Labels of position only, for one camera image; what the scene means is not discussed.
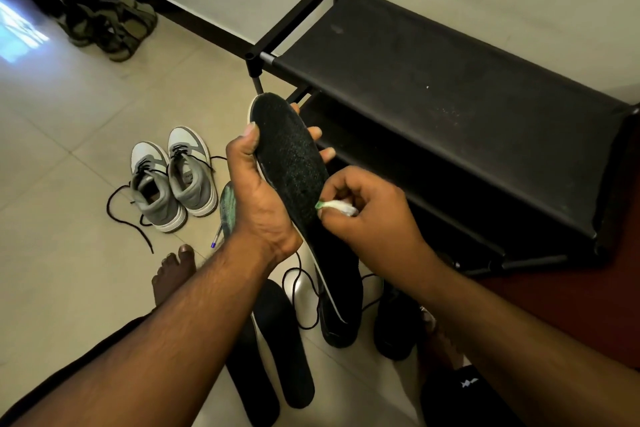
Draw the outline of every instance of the person's left arm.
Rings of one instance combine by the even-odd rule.
[[[319,129],[310,129],[319,137]],[[236,229],[149,319],[60,385],[16,426],[190,426],[251,313],[260,287],[302,240],[260,178],[248,126],[227,147]],[[324,151],[327,161],[333,150]]]

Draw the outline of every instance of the white cotton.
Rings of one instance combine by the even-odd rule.
[[[320,209],[324,207],[337,209],[340,213],[344,214],[345,216],[358,215],[357,208],[355,208],[354,206],[351,206],[348,203],[345,203],[344,201],[339,201],[337,199],[334,201],[327,201],[326,203],[323,203],[322,201],[317,202],[316,209]]]

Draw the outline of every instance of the black shoelace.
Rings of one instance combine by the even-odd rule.
[[[300,253],[296,252],[296,256],[298,257],[298,266],[297,267],[292,267],[288,270],[286,270],[284,272],[284,274],[282,275],[282,290],[285,290],[284,287],[284,281],[287,278],[287,275],[289,275],[289,273],[294,272],[294,271],[298,271],[298,275],[296,275],[296,277],[293,279],[293,287],[292,287],[292,291],[291,291],[291,304],[293,306],[293,310],[296,313],[296,322],[298,322],[298,327],[302,330],[308,331],[311,330],[313,328],[315,328],[318,325],[318,322],[320,322],[320,301],[318,300],[318,305],[316,306],[316,322],[313,324],[313,326],[303,326],[302,324],[300,324],[300,321],[298,320],[298,313],[296,312],[296,285],[298,283],[298,279],[300,277],[302,277],[302,274],[306,275],[307,278],[309,279],[309,282],[311,282],[311,288],[314,291],[314,294],[316,294],[316,297],[319,298],[320,295],[318,294],[317,290],[316,290],[316,284],[314,283],[314,280],[311,278],[311,275],[309,275],[309,272],[307,272],[305,269],[302,268],[302,259],[300,259]],[[377,277],[376,274],[374,273],[370,273],[370,274],[366,274],[364,276],[361,277],[362,280],[364,280],[365,278],[369,278],[369,277]],[[384,293],[380,294],[380,297],[377,298],[376,300],[368,303],[367,305],[365,305],[362,308],[362,311],[364,312],[365,310],[367,310],[369,307],[371,307],[373,304],[377,304],[378,302],[380,302],[380,300],[382,299]]]
[[[183,153],[186,153],[187,149],[186,147],[184,148],[184,151],[182,151],[182,149],[180,149],[179,152],[173,152],[172,153],[172,158],[174,158],[175,156],[178,155],[182,155]],[[211,167],[211,164],[207,164],[206,162],[204,162],[203,160],[200,160],[197,157],[193,157],[196,160],[199,160],[200,162],[202,162],[203,164],[205,164],[209,169],[211,169],[211,171],[213,171],[213,168]],[[211,160],[213,159],[223,159],[223,160],[227,160],[227,157],[222,157],[221,155],[214,155],[213,157],[211,157]],[[140,162],[140,164],[138,164],[138,167],[136,168],[136,176],[141,174],[141,173],[148,173],[148,172],[159,172],[160,174],[164,174],[165,176],[167,176],[166,172],[163,171],[159,171],[157,169],[151,169],[151,162],[149,162],[148,160],[143,160],[142,162]],[[149,238],[147,237],[147,234],[142,231],[142,229],[140,229],[139,227],[137,227],[136,225],[134,225],[133,223],[130,223],[129,221],[124,221],[124,220],[119,220],[118,218],[116,218],[113,213],[111,212],[111,200],[115,197],[116,194],[118,194],[121,190],[131,187],[131,181],[129,181],[129,183],[127,184],[123,184],[122,186],[120,186],[119,188],[117,188],[115,191],[113,191],[111,193],[111,196],[109,196],[109,199],[107,199],[107,214],[109,215],[109,218],[111,218],[112,220],[116,221],[117,223],[122,223],[123,225],[127,225],[129,227],[135,228],[136,230],[138,230],[138,233],[140,233],[142,235],[142,237],[145,239],[145,241],[147,242],[147,245],[149,245],[149,250],[151,250],[151,253],[154,253],[154,246],[151,243],[151,240],[149,240]],[[152,226],[152,223],[143,223],[145,216],[143,214],[140,215],[140,226],[141,227],[150,227]]]

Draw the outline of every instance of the white and gray sneaker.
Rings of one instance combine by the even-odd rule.
[[[173,196],[167,168],[169,156],[152,142],[139,142],[131,151],[131,194],[149,223],[164,233],[187,221],[187,212]]]
[[[169,184],[189,214],[198,218],[211,214],[218,205],[211,155],[204,140],[188,127],[169,134]]]

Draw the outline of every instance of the red surface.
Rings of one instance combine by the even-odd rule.
[[[640,180],[618,253],[608,266],[480,282],[608,357],[640,367]]]

